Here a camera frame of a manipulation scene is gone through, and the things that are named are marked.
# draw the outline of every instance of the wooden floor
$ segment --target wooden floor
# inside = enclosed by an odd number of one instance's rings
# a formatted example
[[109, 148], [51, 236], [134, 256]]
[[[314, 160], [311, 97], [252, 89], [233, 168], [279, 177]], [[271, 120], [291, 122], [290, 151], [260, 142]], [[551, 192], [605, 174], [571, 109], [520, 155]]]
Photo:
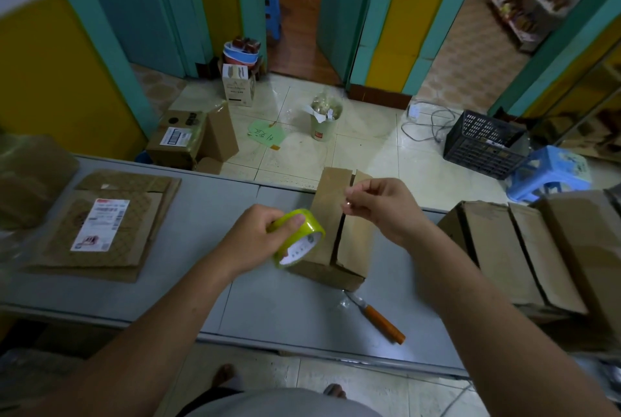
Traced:
[[270, 71], [312, 82], [341, 84], [315, 43], [320, 4], [321, 0], [280, 0], [280, 41], [268, 38]]

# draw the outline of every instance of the orange handle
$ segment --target orange handle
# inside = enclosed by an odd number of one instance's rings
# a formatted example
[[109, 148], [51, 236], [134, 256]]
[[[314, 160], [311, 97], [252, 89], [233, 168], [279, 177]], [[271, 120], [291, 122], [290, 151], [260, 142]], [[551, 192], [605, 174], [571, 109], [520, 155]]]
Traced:
[[367, 319], [377, 327], [377, 329], [382, 332], [386, 337], [388, 337], [393, 342], [402, 344], [406, 340], [406, 336], [401, 333], [401, 331], [393, 326], [388, 319], [386, 319], [382, 314], [377, 312], [371, 306], [367, 306], [362, 310], [362, 313], [365, 315]]

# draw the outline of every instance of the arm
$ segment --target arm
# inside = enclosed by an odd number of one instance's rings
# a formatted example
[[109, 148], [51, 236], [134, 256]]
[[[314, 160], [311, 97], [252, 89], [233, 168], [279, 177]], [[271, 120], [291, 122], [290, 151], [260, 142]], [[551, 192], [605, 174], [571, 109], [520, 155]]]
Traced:
[[258, 204], [149, 311], [25, 415], [151, 416], [224, 288], [258, 266], [304, 222]]
[[402, 181], [365, 180], [345, 193], [345, 214], [370, 220], [415, 259], [417, 283], [491, 415], [618, 417], [595, 382], [427, 219]]

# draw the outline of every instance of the black plastic crate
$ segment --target black plastic crate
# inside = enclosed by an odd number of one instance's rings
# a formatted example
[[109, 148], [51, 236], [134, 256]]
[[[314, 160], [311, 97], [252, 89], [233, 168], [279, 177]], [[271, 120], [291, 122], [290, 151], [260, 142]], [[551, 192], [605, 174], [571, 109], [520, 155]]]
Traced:
[[444, 159], [504, 180], [529, 154], [525, 129], [466, 110], [446, 136]]

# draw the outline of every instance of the white box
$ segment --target white box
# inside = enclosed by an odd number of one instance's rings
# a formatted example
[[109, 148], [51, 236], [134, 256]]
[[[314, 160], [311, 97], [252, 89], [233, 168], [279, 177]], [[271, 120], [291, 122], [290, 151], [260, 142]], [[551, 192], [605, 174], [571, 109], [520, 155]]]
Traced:
[[255, 82], [256, 78], [250, 74], [247, 65], [222, 65], [222, 83], [229, 103], [252, 106]]

